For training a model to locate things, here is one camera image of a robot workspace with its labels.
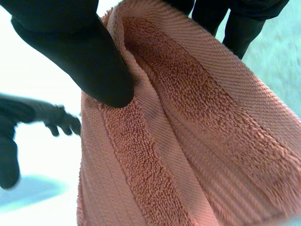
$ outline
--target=towel fold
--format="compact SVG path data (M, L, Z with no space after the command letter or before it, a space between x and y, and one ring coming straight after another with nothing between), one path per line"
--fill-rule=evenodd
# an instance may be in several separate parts
M301 214L301 121L205 29L159 0L102 18L135 81L82 93L79 226L280 225Z

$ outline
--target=gloved finger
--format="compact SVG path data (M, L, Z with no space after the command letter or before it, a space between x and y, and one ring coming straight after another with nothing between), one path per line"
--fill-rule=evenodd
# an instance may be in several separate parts
M72 119L70 127L76 135L80 135L81 123L78 118Z
M10 189L20 177L17 145L9 138L0 137L0 187Z
M45 125L45 126L50 129L50 131L51 131L51 133L54 137L58 137L60 135L56 125L48 124L48 125Z
M72 135L72 131L70 129L69 124L63 124L63 125L60 125L59 127L63 130L64 134L66 134L68 136Z

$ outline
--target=hand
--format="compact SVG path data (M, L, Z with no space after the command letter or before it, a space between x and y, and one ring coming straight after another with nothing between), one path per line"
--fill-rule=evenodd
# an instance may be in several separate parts
M10 189L19 180L17 144L14 142L15 126L20 123L42 121L53 136L60 127L66 135L72 131L79 135L81 123L70 115L64 106L48 102L0 93L0 187Z

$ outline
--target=towel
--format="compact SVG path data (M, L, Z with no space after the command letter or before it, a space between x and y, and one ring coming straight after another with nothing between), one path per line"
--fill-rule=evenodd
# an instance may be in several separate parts
M301 121L205 29L160 0L102 21L135 81L82 93L79 226L273 226L301 214Z

